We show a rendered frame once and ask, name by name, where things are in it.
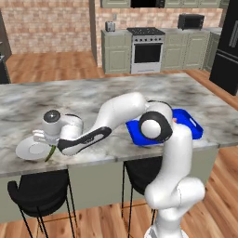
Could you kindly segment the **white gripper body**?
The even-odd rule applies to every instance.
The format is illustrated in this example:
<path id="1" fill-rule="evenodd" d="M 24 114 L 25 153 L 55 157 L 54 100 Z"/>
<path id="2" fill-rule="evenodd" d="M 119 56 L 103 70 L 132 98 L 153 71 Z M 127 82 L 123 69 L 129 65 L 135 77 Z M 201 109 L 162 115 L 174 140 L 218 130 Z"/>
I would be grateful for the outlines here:
<path id="1" fill-rule="evenodd" d="M 50 146 L 57 146 L 59 142 L 58 137 L 49 136 L 43 130 L 38 129 L 33 131 L 33 140 L 36 142 L 48 144 Z"/>

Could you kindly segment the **green asparagus stalk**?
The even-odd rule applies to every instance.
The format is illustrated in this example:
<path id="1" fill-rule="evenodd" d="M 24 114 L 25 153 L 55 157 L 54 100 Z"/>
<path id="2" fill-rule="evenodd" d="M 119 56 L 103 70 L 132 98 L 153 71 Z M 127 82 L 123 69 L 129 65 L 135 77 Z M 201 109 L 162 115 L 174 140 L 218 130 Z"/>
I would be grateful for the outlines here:
<path id="1" fill-rule="evenodd" d="M 51 149 L 50 149 L 50 152 L 49 152 L 48 156 L 47 156 L 46 159 L 45 159 L 45 162 L 47 162 L 47 161 L 51 158 L 51 156 L 53 155 L 53 153 L 54 153 L 55 150 L 56 150 L 56 146 L 55 146 L 55 145 L 52 145 L 52 146 L 51 146 Z"/>

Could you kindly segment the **white round plate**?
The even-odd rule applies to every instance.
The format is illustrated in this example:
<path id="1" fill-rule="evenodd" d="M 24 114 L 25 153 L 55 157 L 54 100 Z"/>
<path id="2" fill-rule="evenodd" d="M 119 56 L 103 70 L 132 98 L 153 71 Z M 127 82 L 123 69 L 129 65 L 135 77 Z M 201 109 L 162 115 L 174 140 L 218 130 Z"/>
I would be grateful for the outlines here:
<path id="1" fill-rule="evenodd" d="M 28 161 L 36 161 L 39 159 L 45 159 L 51 147 L 42 142 L 36 142 L 33 140 L 33 137 L 28 137 L 20 142 L 16 148 L 16 155 Z"/>

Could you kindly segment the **blue plastic tray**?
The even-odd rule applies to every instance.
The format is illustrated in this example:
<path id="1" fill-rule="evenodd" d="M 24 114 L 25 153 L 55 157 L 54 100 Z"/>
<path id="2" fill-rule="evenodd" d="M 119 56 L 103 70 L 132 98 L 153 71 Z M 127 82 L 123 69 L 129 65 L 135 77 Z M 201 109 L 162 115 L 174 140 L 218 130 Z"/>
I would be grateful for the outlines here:
<path id="1" fill-rule="evenodd" d="M 173 117 L 177 119 L 178 124 L 185 125 L 191 130 L 193 139 L 200 139 L 203 136 L 203 133 L 204 133 L 203 128 L 193 119 L 193 117 L 186 110 L 174 109 Z M 132 120 L 132 121 L 126 122 L 126 127 L 135 145 L 146 146 L 146 145 L 153 145 L 153 144 L 162 144 L 162 141 L 146 139 L 139 132 L 138 120 Z"/>

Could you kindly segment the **black bar stool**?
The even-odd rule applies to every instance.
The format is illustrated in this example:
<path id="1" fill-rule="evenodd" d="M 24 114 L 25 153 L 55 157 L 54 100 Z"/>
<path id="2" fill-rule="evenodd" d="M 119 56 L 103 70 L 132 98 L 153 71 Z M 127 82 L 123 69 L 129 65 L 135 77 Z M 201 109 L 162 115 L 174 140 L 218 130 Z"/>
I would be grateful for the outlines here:
<path id="1" fill-rule="evenodd" d="M 133 191 L 145 193 L 146 187 L 158 175 L 162 162 L 162 156 L 123 162 L 123 172 L 127 172 L 131 184 L 130 201 L 133 201 Z"/>
<path id="2" fill-rule="evenodd" d="M 43 217 L 53 214 L 63 204 L 66 204 L 69 210 L 67 194 L 73 194 L 67 169 L 23 175 L 20 177 L 20 184 L 17 184 L 15 180 L 9 181 L 7 191 L 11 200 L 19 207 L 31 238 L 33 235 L 25 215 L 37 218 L 41 233 L 48 238 Z M 73 212 L 75 212 L 73 197 L 71 197 L 71 201 Z M 73 223 L 76 214 L 73 214 L 73 219 L 70 214 L 69 210 L 70 223 Z"/>

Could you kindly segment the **grey-green kitchen island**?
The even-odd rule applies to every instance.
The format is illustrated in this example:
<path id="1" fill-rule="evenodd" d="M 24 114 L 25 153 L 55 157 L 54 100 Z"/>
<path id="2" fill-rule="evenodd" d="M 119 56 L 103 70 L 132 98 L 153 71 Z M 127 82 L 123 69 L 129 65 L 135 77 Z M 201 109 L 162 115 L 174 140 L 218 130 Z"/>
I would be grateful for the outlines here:
<path id="1" fill-rule="evenodd" d="M 29 162 L 18 158 L 15 150 L 41 128 L 45 112 L 77 114 L 90 128 L 102 103 L 129 92 L 184 109 L 202 126 L 204 134 L 193 143 L 192 158 L 192 173 L 201 180 L 208 179 L 218 149 L 238 145 L 238 96 L 193 73 L 0 85 L 0 223 L 21 218 L 7 184 L 23 174 L 68 169 L 77 209 L 117 203 L 128 196 L 121 189 L 122 162 L 158 155 L 162 148 L 134 145 L 126 126 L 73 157 L 55 152 L 48 162 Z"/>

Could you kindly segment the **dark cabinet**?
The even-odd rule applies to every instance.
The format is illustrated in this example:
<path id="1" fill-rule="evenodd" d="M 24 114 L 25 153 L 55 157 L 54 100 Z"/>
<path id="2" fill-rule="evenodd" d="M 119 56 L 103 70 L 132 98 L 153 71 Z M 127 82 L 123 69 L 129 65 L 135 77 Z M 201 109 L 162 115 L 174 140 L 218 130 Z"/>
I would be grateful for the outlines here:
<path id="1" fill-rule="evenodd" d="M 11 55 L 12 52 L 7 37 L 7 30 L 0 10 L 0 85 L 11 83 L 7 69 L 7 60 Z"/>

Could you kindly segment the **narrow grey-green base cupboard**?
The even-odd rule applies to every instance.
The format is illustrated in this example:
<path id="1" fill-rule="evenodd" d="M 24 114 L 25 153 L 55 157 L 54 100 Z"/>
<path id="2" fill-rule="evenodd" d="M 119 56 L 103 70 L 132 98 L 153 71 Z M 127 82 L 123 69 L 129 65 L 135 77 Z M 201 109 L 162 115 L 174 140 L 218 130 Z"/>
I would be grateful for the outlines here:
<path id="1" fill-rule="evenodd" d="M 101 31 L 101 59 L 105 74 L 130 73 L 132 33 Z"/>

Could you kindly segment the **silver oven with hob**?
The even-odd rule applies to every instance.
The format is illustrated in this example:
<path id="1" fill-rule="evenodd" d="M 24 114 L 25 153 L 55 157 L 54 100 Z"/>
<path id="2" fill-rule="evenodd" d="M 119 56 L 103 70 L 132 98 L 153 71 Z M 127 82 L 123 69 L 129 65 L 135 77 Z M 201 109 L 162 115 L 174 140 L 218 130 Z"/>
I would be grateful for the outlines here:
<path id="1" fill-rule="evenodd" d="M 131 73 L 159 73 L 165 33 L 155 27 L 127 28 L 132 33 Z"/>

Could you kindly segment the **wide grey-green base cupboards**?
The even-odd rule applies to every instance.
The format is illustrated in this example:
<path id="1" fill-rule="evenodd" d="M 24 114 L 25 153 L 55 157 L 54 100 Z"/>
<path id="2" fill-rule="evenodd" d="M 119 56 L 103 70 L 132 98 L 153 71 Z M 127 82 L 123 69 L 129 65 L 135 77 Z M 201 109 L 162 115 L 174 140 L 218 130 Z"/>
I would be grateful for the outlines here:
<path id="1" fill-rule="evenodd" d="M 221 28 L 202 30 L 164 28 L 164 32 L 163 71 L 190 69 L 211 71 Z"/>

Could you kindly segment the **black extractor hood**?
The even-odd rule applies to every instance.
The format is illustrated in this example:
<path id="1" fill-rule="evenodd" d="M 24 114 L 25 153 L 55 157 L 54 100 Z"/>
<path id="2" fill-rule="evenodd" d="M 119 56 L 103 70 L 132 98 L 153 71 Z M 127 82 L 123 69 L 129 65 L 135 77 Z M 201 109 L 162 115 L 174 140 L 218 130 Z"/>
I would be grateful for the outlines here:
<path id="1" fill-rule="evenodd" d="M 165 7 L 165 0 L 131 0 L 131 6 L 133 8 L 139 7 Z"/>

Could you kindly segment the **black microwave oven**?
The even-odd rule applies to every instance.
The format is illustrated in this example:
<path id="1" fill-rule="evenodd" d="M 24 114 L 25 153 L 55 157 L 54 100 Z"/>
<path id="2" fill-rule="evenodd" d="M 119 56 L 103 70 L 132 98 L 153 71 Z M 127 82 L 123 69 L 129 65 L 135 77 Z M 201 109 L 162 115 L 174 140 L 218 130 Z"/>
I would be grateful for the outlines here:
<path id="1" fill-rule="evenodd" d="M 180 14 L 178 16 L 178 28 L 181 30 L 201 30 L 204 20 L 204 15 Z"/>

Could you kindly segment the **black fridge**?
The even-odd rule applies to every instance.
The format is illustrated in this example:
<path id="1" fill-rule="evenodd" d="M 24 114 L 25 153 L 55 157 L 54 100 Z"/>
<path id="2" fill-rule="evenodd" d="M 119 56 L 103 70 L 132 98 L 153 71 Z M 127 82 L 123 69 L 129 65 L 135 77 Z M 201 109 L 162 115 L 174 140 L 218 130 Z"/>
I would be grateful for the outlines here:
<path id="1" fill-rule="evenodd" d="M 230 0 L 209 80 L 235 96 L 238 91 L 238 0 Z"/>

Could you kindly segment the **grey-green wall cupboards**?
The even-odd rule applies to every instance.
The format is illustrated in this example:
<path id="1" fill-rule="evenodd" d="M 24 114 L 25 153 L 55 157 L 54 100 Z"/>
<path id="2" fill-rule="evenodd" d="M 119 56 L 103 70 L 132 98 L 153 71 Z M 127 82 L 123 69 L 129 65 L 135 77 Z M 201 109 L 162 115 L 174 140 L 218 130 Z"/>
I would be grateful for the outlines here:
<path id="1" fill-rule="evenodd" d="M 227 8 L 230 0 L 165 0 L 164 8 Z M 100 0 L 105 8 L 132 7 L 131 0 Z"/>

